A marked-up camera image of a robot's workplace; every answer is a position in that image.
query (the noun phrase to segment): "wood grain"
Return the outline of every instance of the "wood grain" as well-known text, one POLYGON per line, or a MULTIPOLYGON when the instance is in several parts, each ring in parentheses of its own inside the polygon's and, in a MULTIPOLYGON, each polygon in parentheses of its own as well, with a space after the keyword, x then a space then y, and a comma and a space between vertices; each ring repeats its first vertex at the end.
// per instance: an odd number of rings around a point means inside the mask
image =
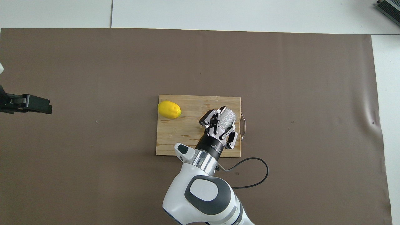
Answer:
MULTIPOLYGON (((174 145, 178 142, 194 148, 204 133, 204 128, 198 121, 210 109, 222 106, 230 108, 236 113, 236 132, 240 131, 240 97, 160 94, 158 102, 164 100, 178 104, 182 114, 176 119, 158 115, 156 155, 175 155, 174 145)), ((240 154, 240 137, 238 137, 235 148, 224 149, 221 157, 240 157, 240 154)))

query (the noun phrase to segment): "black cable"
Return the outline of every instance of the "black cable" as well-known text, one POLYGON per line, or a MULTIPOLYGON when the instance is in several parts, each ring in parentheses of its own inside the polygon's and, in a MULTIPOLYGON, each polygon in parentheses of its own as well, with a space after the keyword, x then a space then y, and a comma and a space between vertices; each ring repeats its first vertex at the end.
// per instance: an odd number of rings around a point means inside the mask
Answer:
POLYGON ((267 169, 267 172, 266 172, 266 174, 265 174, 265 177, 264 177, 260 182, 258 182, 258 183, 255 183, 255 184, 252 184, 252 185, 248 185, 248 186, 233 187, 232 189, 242 189, 242 188, 254 187, 254 186, 257 186, 257 185, 261 184, 262 182, 264 182, 265 179, 267 179, 268 173, 269 173, 268 165, 267 165, 267 163, 266 163, 264 160, 262 160, 262 159, 260 159, 260 158, 257 158, 257 157, 250 157, 250 158, 243 159, 242 161, 238 162, 236 165, 234 165, 234 166, 233 166, 232 168, 230 168, 230 169, 224 169, 221 165, 219 165, 219 167, 220 167, 223 171, 229 172, 229 171, 231 171, 232 169, 234 169, 236 166, 238 166, 239 164, 241 164, 242 162, 247 161, 247 160, 250 160, 250 159, 257 159, 257 160, 260 160, 260 161, 265 165, 265 167, 266 167, 266 169, 267 169))

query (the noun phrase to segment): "white table surface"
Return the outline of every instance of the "white table surface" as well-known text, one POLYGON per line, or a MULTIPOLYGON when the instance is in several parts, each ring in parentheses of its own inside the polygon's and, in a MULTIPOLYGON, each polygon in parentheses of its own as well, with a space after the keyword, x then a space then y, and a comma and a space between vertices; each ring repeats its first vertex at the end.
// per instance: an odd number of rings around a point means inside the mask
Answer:
POLYGON ((372 34, 393 225, 400 225, 400 27, 374 0, 2 0, 1 28, 165 28, 372 34))

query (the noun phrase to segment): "metal handle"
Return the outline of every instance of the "metal handle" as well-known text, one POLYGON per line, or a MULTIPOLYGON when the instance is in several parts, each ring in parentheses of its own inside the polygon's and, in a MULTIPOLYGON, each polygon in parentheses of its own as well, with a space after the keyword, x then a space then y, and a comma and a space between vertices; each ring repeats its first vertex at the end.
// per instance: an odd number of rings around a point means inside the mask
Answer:
POLYGON ((240 130, 240 136, 241 136, 240 140, 241 141, 243 140, 244 134, 246 133, 246 120, 243 117, 243 113, 240 113, 240 122, 242 122, 242 119, 243 119, 243 126, 240 126, 240 129, 242 129, 242 127, 243 127, 243 133, 240 130))

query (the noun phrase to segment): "wooden cutting board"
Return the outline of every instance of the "wooden cutting board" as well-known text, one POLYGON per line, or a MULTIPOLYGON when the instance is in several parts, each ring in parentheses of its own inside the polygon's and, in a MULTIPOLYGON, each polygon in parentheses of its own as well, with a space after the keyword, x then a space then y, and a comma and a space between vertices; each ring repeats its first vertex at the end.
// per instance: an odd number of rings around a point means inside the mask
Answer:
MULTIPOLYGON (((204 127, 199 124, 199 120, 208 110, 222 106, 236 113, 236 132, 240 133, 240 97, 160 94, 158 102, 164 100, 178 104, 182 114, 176 119, 158 114, 156 155, 175 155, 174 146, 178 142, 194 148, 204 133, 204 127)), ((238 135, 235 148, 224 149, 221 157, 240 157, 240 142, 238 135)))

